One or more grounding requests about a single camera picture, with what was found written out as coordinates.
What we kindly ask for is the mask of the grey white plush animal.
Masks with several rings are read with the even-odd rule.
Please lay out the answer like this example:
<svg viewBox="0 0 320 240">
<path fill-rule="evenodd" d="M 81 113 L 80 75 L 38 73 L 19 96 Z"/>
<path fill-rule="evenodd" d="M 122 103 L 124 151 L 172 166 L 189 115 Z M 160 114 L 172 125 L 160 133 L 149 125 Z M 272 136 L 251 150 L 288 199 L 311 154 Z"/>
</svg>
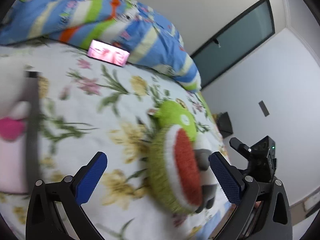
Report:
<svg viewBox="0 0 320 240">
<path fill-rule="evenodd" d="M 203 209 L 211 209 L 214 205 L 218 182 L 210 168 L 209 157 L 213 153 L 212 146 L 204 134 L 197 136 L 193 150 L 200 172 L 202 203 L 196 210 L 196 213 L 200 213 Z"/>
</svg>

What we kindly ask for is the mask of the green watermelon plush cushion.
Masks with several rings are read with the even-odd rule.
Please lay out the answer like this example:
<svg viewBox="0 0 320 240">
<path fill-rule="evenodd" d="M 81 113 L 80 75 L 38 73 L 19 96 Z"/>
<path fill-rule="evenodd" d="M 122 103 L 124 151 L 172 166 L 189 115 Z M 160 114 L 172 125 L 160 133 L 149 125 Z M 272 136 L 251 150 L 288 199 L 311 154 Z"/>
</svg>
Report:
<svg viewBox="0 0 320 240">
<path fill-rule="evenodd" d="M 194 213 L 202 204 L 200 172 L 192 143 L 180 125 L 163 127 L 148 153 L 148 182 L 159 204 L 172 213 Z"/>
</svg>

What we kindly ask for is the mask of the bright green frog plush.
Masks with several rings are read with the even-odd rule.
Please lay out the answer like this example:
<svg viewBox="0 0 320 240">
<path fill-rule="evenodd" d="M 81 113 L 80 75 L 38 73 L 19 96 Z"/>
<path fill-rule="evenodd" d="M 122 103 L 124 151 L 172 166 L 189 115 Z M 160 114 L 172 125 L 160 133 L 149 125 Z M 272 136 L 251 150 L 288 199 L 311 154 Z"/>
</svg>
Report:
<svg viewBox="0 0 320 240">
<path fill-rule="evenodd" d="M 157 119 L 160 128 L 170 125 L 180 125 L 191 141 L 196 140 L 197 130 L 195 118 L 178 102 L 165 100 L 159 107 L 150 108 L 147 113 L 149 116 Z"/>
</svg>

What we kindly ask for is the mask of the white pink plush toy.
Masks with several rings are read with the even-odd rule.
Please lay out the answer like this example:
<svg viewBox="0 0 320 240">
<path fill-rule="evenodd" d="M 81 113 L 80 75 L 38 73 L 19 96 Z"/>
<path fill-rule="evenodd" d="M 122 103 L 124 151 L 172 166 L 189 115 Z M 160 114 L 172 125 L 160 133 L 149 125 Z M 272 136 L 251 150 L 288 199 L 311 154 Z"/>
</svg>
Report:
<svg viewBox="0 0 320 240">
<path fill-rule="evenodd" d="M 25 129 L 30 112 L 25 100 L 28 73 L 20 58 L 1 58 L 1 139 L 15 141 Z"/>
</svg>

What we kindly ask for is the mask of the dark green door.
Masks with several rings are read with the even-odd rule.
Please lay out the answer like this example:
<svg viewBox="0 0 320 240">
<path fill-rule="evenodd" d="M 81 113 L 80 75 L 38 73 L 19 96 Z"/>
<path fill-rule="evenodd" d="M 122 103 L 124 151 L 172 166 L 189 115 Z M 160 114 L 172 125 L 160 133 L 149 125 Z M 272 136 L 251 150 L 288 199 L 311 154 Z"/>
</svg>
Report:
<svg viewBox="0 0 320 240">
<path fill-rule="evenodd" d="M 259 0 L 209 38 L 191 58 L 208 86 L 275 34 L 270 0 Z"/>
</svg>

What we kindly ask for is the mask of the white floral blanket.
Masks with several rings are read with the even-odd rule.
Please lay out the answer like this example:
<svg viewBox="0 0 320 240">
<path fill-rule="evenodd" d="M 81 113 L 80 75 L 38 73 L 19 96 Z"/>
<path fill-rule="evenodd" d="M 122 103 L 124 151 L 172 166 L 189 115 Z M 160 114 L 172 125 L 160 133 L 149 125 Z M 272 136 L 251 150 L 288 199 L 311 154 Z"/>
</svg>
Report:
<svg viewBox="0 0 320 240">
<path fill-rule="evenodd" d="M 211 209 L 187 217 L 160 207 L 147 186 L 147 140 L 156 123 L 148 110 L 165 100 L 181 104 L 196 130 L 215 150 L 222 137 L 201 94 L 132 65 L 117 67 L 89 58 L 65 44 L 2 47 L 1 60 L 20 58 L 40 73 L 40 171 L 58 182 L 87 164 L 96 152 L 108 167 L 85 213 L 105 239 L 208 239 L 229 209 L 221 189 Z"/>
</svg>

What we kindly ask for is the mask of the black cardboard box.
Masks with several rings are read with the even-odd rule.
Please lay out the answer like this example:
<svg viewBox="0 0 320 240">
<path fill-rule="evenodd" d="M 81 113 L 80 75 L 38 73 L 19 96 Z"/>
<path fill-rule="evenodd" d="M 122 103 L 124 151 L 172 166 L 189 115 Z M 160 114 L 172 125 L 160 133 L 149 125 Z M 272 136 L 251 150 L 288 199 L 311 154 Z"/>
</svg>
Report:
<svg viewBox="0 0 320 240">
<path fill-rule="evenodd" d="M 39 163 L 40 98 L 38 72 L 27 72 L 23 99 L 30 103 L 25 130 L 17 140 L 1 140 L 1 192 L 30 194 L 41 178 Z"/>
</svg>

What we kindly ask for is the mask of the smartphone with lit screen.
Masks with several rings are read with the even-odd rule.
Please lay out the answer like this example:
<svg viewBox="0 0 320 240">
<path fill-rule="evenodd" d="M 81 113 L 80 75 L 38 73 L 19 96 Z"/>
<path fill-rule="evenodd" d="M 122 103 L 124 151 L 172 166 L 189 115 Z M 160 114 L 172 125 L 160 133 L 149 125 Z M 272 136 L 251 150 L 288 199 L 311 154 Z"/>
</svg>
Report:
<svg viewBox="0 0 320 240">
<path fill-rule="evenodd" d="M 92 40 L 87 56 L 119 67 L 125 66 L 130 53 L 110 44 Z"/>
</svg>

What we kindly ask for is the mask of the blue cartoon striped quilt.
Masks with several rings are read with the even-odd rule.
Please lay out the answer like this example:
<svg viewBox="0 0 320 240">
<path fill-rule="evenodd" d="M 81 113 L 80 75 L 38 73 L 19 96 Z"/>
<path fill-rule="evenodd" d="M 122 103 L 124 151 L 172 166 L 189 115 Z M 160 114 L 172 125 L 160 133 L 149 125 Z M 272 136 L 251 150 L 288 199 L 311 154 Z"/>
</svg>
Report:
<svg viewBox="0 0 320 240">
<path fill-rule="evenodd" d="M 172 77 L 188 91 L 201 89 L 178 30 L 136 0 L 16 0 L 1 27 L 1 44 L 41 36 L 81 49 L 99 40 L 128 51 L 129 63 Z"/>
</svg>

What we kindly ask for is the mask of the black object by wall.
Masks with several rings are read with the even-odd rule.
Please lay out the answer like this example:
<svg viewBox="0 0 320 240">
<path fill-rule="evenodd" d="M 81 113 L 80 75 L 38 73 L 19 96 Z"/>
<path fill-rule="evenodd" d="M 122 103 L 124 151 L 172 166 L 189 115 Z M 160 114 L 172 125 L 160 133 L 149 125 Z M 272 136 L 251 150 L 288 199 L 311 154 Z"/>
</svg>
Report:
<svg viewBox="0 0 320 240">
<path fill-rule="evenodd" d="M 216 124 L 223 139 L 233 134 L 232 123 L 227 112 L 220 113 L 217 116 Z"/>
</svg>

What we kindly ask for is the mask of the grey wall switch plate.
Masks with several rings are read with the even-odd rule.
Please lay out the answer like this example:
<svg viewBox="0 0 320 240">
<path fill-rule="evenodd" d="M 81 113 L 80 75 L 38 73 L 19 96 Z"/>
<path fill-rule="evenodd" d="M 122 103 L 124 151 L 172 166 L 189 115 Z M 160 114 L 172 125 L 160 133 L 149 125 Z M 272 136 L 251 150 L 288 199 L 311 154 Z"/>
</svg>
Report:
<svg viewBox="0 0 320 240">
<path fill-rule="evenodd" d="M 265 105 L 263 100 L 261 100 L 259 102 L 259 107 L 261 108 L 261 111 L 263 112 L 265 117 L 269 116 L 270 113 L 269 113 L 269 111 L 268 111 L 268 109 L 267 109 L 267 107 L 266 107 L 266 105 Z"/>
</svg>

